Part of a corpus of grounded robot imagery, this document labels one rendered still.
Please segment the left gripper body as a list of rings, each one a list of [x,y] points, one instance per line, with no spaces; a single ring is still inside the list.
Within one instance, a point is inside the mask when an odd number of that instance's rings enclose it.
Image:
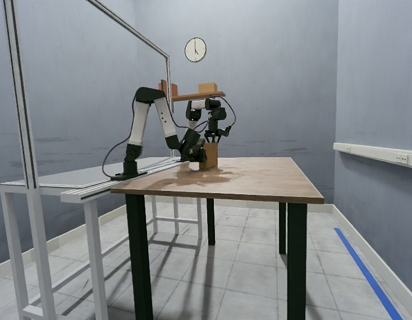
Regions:
[[[212,133],[215,134],[219,134],[220,131],[224,131],[224,132],[228,132],[229,131],[229,127],[226,127],[226,129],[218,129],[218,121],[216,120],[211,120],[208,123],[208,130],[205,130],[205,134],[204,135],[211,135]]]

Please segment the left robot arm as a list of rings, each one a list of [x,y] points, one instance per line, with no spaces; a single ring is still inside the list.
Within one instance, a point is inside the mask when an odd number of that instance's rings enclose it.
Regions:
[[[194,110],[191,110],[194,109]],[[194,129],[202,115],[202,109],[208,111],[208,121],[224,120],[227,116],[225,107],[221,107],[219,99],[207,98],[205,100],[189,100],[186,109],[187,127]],[[221,135],[227,137],[229,132],[220,131]],[[181,159],[175,162],[186,162],[186,157],[181,154]]]

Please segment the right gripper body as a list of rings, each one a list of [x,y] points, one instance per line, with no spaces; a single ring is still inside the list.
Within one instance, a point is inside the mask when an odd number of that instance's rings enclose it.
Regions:
[[[205,149],[201,149],[202,142],[203,139],[199,139],[196,146],[192,146],[194,148],[194,154],[191,157],[186,157],[186,161],[204,162]]]

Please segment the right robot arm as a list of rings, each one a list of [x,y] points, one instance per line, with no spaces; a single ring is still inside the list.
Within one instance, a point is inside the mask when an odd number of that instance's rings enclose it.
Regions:
[[[190,145],[196,146],[198,140],[203,139],[201,147],[204,146],[205,139],[200,138],[200,134],[190,129],[187,129],[179,143],[165,97],[165,92],[162,90],[140,87],[136,91],[136,111],[130,141],[126,148],[126,157],[123,162],[123,173],[110,177],[111,180],[125,180],[148,174],[147,171],[138,171],[138,164],[135,160],[141,156],[143,151],[148,112],[153,103],[155,103],[165,140],[170,149],[177,149],[183,156],[191,157],[194,154],[194,148]]]

